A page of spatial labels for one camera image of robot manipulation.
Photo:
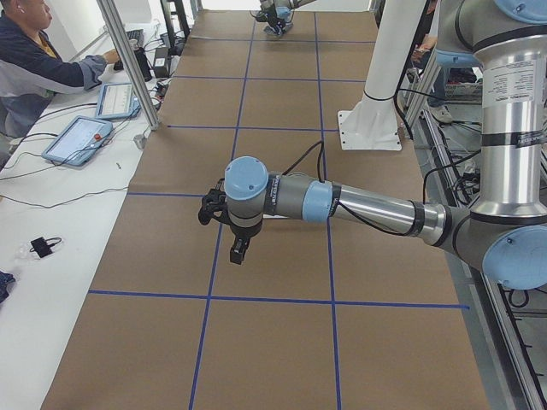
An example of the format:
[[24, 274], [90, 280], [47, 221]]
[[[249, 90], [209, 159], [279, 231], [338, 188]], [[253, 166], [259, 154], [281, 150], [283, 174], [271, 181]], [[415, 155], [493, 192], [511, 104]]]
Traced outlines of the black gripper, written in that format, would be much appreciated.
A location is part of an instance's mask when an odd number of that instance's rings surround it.
[[267, 20], [267, 26], [270, 26], [272, 28], [276, 27], [276, 26], [285, 26], [285, 20], [284, 19], [281, 19], [278, 15], [277, 15], [277, 12], [274, 10], [274, 11], [267, 11], [265, 13], [266, 15], [266, 20]]
[[262, 223], [259, 222], [253, 226], [240, 226], [232, 222], [230, 224], [230, 229], [234, 234], [234, 242], [231, 251], [245, 252], [250, 246], [251, 239], [261, 231]]

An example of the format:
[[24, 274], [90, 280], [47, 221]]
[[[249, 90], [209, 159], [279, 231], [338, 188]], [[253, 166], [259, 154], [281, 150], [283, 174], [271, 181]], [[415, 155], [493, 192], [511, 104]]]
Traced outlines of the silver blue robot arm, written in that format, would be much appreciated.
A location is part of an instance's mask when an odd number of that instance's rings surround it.
[[264, 0], [260, 1], [260, 10], [253, 15], [257, 22], [267, 25], [264, 32], [282, 36], [293, 27], [292, 16], [295, 9], [312, 3], [314, 0]]
[[266, 214], [340, 218], [419, 237], [506, 288], [546, 282], [546, 207], [539, 199], [546, 80], [543, 1], [446, 1], [437, 52], [472, 54], [483, 69], [480, 192], [468, 209], [399, 200], [306, 175], [269, 172], [256, 158], [225, 171], [225, 222], [241, 263]]

